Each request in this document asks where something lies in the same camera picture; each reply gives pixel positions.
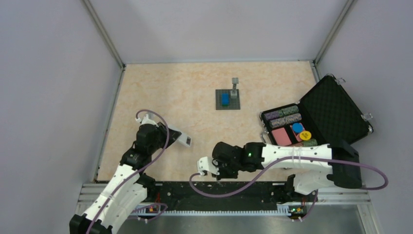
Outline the white remote control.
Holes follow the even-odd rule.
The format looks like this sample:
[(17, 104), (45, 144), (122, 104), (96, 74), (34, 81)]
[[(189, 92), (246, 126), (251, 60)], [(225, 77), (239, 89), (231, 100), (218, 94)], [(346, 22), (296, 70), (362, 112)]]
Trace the white remote control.
[(175, 141), (179, 142), (180, 144), (186, 147), (191, 147), (192, 138), (188, 134), (186, 134), (184, 131), (180, 130), (174, 125), (169, 125), (169, 129), (179, 133), (179, 136), (176, 137)]

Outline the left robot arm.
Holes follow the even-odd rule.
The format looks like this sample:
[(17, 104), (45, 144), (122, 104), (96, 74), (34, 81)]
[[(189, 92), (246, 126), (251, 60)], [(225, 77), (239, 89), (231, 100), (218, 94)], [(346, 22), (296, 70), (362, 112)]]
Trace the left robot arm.
[(109, 183), (93, 204), (69, 222), (71, 234), (115, 234), (142, 201), (156, 196), (155, 180), (144, 174), (145, 166), (154, 162), (152, 155), (165, 151), (180, 137), (190, 143), (181, 131), (165, 124), (146, 123), (139, 126), (132, 146), (123, 154)]

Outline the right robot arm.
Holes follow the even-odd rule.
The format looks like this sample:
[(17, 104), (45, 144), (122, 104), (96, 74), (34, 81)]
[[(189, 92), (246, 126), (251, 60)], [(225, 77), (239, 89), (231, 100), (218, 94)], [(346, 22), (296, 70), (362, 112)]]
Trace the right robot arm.
[(217, 180), (237, 178), (238, 172), (265, 169), (304, 169), (293, 175), (286, 186), (286, 196), (300, 200), (315, 190), (326, 187), (360, 189), (361, 170), (358, 152), (346, 141), (338, 140), (318, 146), (277, 146), (262, 142), (249, 142), (243, 147), (224, 142), (216, 144), (208, 169)]

